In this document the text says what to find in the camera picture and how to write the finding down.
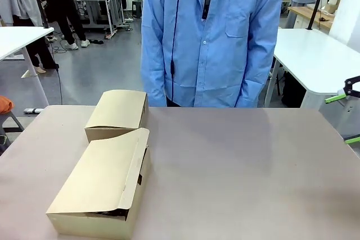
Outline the large cardboard box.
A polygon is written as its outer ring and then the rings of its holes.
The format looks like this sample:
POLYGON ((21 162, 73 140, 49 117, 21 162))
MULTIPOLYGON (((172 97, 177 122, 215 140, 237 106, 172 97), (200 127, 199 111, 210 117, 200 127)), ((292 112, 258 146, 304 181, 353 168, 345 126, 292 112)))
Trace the large cardboard box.
POLYGON ((149 133, 89 143, 46 212, 58 234, 131 240, 151 168, 149 133))

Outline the small cardboard box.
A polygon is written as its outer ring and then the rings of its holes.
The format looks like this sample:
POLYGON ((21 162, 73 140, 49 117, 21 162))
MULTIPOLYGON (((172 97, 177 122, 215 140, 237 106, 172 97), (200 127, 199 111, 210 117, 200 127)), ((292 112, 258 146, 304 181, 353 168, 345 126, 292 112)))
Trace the small cardboard box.
POLYGON ((84 127, 89 142, 117 137, 144 128, 149 110, 145 92, 109 90, 102 94, 84 127))

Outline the person's right forearm blue sleeve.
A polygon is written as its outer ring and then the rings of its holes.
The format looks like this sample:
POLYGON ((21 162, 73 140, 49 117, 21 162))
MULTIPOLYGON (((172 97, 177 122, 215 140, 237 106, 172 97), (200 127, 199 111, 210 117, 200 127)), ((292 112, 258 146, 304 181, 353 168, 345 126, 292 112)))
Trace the person's right forearm blue sleeve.
POLYGON ((162 52, 151 47, 142 47, 141 77, 143 87, 152 107, 166 107, 165 67, 162 52))

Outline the person's left forearm blue sleeve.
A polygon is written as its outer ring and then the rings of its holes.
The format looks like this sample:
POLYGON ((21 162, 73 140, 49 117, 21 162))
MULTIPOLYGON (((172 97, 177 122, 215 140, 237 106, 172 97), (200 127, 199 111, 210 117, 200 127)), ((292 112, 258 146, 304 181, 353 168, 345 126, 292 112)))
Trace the person's left forearm blue sleeve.
POLYGON ((259 95, 265 86, 272 66, 273 52, 274 50, 248 51, 246 69, 236 107, 257 107, 259 95))

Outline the grey stool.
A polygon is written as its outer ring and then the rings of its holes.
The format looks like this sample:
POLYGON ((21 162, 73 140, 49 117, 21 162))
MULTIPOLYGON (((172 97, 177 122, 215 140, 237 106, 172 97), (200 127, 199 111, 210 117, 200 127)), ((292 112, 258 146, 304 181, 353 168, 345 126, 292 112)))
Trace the grey stool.
POLYGON ((24 127, 21 125, 21 123, 18 121, 18 119, 14 116, 14 114, 10 111, 6 114, 0 114, 0 135, 6 136, 7 133, 21 133, 24 131, 24 127), (11 118, 17 127, 10 127, 10 128, 4 128, 3 123, 11 118))

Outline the white rounded side table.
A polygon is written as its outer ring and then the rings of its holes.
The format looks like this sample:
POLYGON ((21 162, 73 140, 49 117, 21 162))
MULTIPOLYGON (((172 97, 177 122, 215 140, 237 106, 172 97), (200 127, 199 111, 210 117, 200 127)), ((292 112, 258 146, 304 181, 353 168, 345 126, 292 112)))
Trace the white rounded side table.
POLYGON ((318 30, 279 28, 274 57, 264 107, 270 104, 280 65, 306 90, 300 107, 317 111, 346 79, 360 75, 360 53, 318 30))

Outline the wooden top desk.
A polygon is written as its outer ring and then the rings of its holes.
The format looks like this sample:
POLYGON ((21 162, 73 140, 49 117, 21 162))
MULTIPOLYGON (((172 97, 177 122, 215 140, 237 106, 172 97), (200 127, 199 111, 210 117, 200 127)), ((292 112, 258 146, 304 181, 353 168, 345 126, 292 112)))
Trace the wooden top desk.
MULTIPOLYGON (((289 7, 289 12, 293 12, 308 21, 311 20, 313 9, 309 7, 289 7)), ((329 14, 326 11, 318 10, 314 17, 313 27, 317 26, 321 30, 330 31, 332 23, 334 22, 335 15, 329 14)))

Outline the person in black trousers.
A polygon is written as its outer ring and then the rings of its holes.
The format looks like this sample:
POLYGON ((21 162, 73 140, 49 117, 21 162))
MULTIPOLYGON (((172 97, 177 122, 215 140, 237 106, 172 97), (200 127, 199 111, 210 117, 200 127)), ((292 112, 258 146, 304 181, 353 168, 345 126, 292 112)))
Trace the person in black trousers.
POLYGON ((59 68, 47 47, 44 37, 28 44, 26 50, 38 74, 44 74, 47 70, 57 70, 59 68))

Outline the person in blue coat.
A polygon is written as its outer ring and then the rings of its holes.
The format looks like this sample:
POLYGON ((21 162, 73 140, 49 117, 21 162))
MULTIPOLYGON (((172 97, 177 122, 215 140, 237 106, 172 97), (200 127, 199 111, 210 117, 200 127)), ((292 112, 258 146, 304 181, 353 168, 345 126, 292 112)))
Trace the person in blue coat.
POLYGON ((248 51, 275 50, 282 0, 143 0, 142 47, 162 52, 166 106, 236 107, 248 51))

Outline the person in yellow patterned shirt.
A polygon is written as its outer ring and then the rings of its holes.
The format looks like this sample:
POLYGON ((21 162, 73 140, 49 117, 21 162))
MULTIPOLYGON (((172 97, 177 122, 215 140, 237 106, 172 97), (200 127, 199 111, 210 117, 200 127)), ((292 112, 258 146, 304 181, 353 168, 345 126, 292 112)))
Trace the person in yellow patterned shirt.
POLYGON ((76 50, 78 46, 70 28, 74 28, 80 39, 80 46, 86 48, 90 41, 86 38, 82 23, 80 21, 74 0, 46 0, 49 9, 54 13, 62 34, 66 40, 64 47, 68 50, 76 50))

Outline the black clip-on microphone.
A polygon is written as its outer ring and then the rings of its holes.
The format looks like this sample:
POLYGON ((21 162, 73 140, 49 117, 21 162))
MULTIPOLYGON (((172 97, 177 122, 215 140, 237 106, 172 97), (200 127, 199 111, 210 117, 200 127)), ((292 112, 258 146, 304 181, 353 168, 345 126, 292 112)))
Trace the black clip-on microphone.
POLYGON ((209 8, 210 8, 210 2, 211 0, 204 0, 204 7, 203 7, 203 11, 202 11, 202 20, 206 20, 208 13, 209 13, 209 8))

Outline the dark plastic stool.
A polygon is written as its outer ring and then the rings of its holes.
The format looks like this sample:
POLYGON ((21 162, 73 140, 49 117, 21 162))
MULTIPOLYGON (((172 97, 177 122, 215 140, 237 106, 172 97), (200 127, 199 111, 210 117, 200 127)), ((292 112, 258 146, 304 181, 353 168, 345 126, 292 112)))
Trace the dark plastic stool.
POLYGON ((132 16, 136 19, 142 17, 142 0, 132 1, 132 16))

